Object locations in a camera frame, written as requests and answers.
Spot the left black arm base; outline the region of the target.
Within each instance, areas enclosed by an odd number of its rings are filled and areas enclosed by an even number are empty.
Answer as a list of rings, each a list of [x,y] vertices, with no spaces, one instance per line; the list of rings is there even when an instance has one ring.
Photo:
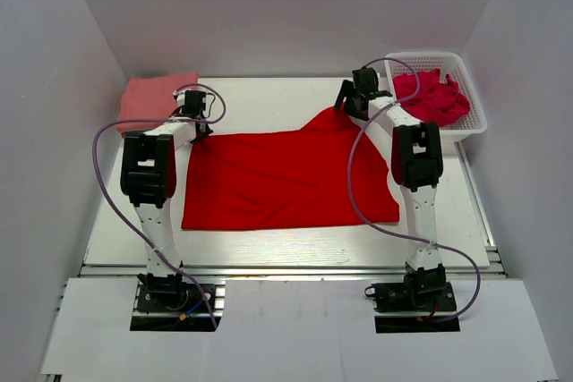
[[[208,333],[223,314],[224,287],[196,286],[179,275],[137,275],[130,330],[133,332]]]

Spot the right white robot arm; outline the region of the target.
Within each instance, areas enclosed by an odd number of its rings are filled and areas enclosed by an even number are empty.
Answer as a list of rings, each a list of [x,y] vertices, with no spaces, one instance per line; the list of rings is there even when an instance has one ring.
[[[404,296],[411,307],[425,309],[446,282],[435,216],[437,186],[443,174],[439,127],[415,118],[391,93],[381,90],[378,73],[368,66],[352,71],[352,79],[342,82],[335,108],[365,121],[347,163],[346,184],[352,205],[356,204],[351,191],[352,164],[366,129],[375,123],[391,137],[390,171],[403,196],[407,228],[406,233],[391,235],[411,243]]]

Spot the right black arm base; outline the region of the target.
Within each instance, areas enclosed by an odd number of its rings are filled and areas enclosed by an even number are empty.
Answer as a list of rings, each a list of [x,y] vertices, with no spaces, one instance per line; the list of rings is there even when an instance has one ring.
[[[376,283],[364,289],[373,300],[377,334],[454,333],[460,330],[453,287],[444,266],[406,269],[400,283]]]

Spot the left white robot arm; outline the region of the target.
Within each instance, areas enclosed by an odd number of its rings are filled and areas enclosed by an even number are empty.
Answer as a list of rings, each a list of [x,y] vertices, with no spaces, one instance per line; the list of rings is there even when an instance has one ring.
[[[187,87],[174,92],[177,108],[169,120],[144,132],[128,132],[120,187],[133,205],[148,239],[147,274],[144,280],[165,280],[158,298],[169,309],[181,309],[189,299],[189,287],[180,282],[183,261],[180,258],[171,223],[170,201],[175,194],[175,153],[212,134],[207,124],[216,95],[208,90]]]

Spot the red t shirt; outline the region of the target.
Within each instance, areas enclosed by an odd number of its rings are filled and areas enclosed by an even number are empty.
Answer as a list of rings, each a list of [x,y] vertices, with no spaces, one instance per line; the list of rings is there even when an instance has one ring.
[[[188,231],[250,231],[395,224],[399,205],[386,161],[360,128],[334,108],[299,130],[208,137],[189,158],[181,227]]]

